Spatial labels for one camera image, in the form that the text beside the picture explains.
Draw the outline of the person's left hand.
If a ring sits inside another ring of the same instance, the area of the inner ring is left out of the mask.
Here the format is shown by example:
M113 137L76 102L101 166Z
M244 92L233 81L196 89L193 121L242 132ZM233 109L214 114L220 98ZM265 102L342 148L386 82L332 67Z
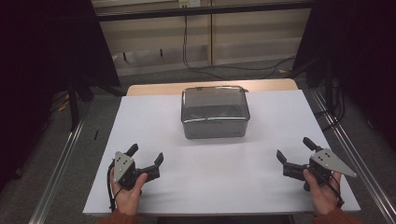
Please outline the person's left hand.
M115 193L116 208L121 214L133 217L138 215L140 191L147 178L148 175L143 173L137 178L134 187L131 190L126 190L114 181L114 169L110 170L110 184Z

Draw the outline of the black curtain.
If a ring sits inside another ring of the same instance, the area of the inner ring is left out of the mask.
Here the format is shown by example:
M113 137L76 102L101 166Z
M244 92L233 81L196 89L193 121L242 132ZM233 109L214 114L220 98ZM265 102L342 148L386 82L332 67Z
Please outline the black curtain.
M326 64L396 151L396 0L313 0L293 67L311 63L318 85Z
M92 0L0 0L0 191L17 176L52 97L75 88L118 86Z

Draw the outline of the black metal stand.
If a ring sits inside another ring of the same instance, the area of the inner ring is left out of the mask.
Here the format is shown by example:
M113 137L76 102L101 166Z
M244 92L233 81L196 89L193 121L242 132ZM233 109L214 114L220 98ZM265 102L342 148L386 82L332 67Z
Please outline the black metal stand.
M71 132L73 132L79 123L77 96L83 102L90 102L93 98L93 93L90 89L89 80L85 76L70 76L67 82L67 92L72 120Z
M326 61L326 77L325 77L325 103L327 111L333 115L333 83L332 83L332 62L330 60Z

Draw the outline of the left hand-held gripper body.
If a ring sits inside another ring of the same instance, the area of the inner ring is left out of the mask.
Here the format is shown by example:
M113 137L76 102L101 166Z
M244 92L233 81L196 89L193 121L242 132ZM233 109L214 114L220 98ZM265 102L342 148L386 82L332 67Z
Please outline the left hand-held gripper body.
M113 177L115 183L130 190L134 187L137 178L143 173L142 169L135 167L134 159L131 156L121 152L115 154Z

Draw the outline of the grey box lid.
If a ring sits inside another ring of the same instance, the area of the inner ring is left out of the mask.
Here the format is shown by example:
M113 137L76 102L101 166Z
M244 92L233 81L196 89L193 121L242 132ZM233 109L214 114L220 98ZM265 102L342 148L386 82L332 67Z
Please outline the grey box lid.
M245 90L240 86L195 87L182 92L181 121L184 124L249 119Z

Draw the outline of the black crossbar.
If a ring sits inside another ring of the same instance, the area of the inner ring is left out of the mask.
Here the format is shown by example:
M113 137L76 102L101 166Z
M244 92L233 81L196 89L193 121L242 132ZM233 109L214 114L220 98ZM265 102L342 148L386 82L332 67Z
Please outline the black crossbar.
M303 0L295 2L278 2L249 5L232 5L216 7L191 7L158 9L149 11L120 12L120 13L100 13L96 16L98 21L129 21L143 19L157 19L170 17L201 16L215 14L229 14L257 11L275 11L289 9L311 8L317 3L316 0Z

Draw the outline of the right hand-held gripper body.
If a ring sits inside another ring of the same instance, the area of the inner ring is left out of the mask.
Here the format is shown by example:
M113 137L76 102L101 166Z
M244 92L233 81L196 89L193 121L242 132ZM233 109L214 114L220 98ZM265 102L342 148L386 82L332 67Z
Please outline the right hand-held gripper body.
M316 149L315 153L309 158L308 170L315 176L319 185L329 183L333 172L351 177L357 176L357 174L329 148Z

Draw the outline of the white wall outlet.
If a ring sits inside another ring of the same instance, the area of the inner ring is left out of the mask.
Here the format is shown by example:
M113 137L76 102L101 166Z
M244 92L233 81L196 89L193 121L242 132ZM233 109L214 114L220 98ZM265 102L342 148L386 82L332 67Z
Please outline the white wall outlet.
M201 0L178 0L178 5L180 8L199 7Z

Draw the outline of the person's right hand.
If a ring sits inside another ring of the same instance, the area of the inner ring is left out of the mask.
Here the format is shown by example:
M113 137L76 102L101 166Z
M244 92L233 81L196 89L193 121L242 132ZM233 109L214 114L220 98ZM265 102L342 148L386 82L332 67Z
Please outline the person's right hand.
M311 202L316 217L330 214L337 208L337 195L328 186L320 186L316 177L307 169L304 178L310 186Z

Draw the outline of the white board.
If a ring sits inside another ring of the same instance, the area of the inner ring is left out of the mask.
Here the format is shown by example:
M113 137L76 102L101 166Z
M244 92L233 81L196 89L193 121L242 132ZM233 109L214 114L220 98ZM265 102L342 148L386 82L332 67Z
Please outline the white board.
M185 137L178 95L121 99L106 150L83 209L109 213L106 172L116 152L138 145L137 167L164 161L159 178L143 188L139 211L149 216L227 216L297 214L312 205L303 182L284 176L276 153L306 164L312 154L303 143L328 145L305 99L297 91L247 94L250 120L243 137Z

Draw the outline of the wooden table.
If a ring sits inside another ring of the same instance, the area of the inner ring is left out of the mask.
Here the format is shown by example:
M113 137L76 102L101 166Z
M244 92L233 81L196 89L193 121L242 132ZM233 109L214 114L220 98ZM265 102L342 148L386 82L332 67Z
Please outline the wooden table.
M214 86L240 86L248 92L294 91L298 89L294 80L290 78L276 78L133 85L128 89L126 95L180 95L187 88Z

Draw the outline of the aluminium floor rail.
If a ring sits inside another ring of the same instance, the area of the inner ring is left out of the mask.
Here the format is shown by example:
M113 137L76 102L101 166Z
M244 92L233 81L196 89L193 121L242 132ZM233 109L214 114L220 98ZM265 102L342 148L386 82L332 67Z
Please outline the aluminium floor rail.
M65 169L75 149L81 130L83 129L86 117L89 114L90 107L90 105L82 106L78 122L75 128L68 135L68 139L64 145L62 154L57 161L57 164L50 176L49 182L45 187L45 190L40 197L35 207L35 211L33 212L28 224L45 224L45 220L50 211L50 207L56 196L58 188L60 187L60 183L64 176Z
M358 174L349 183L365 224L396 224L396 152L349 98L331 115L318 88L304 91L332 150Z

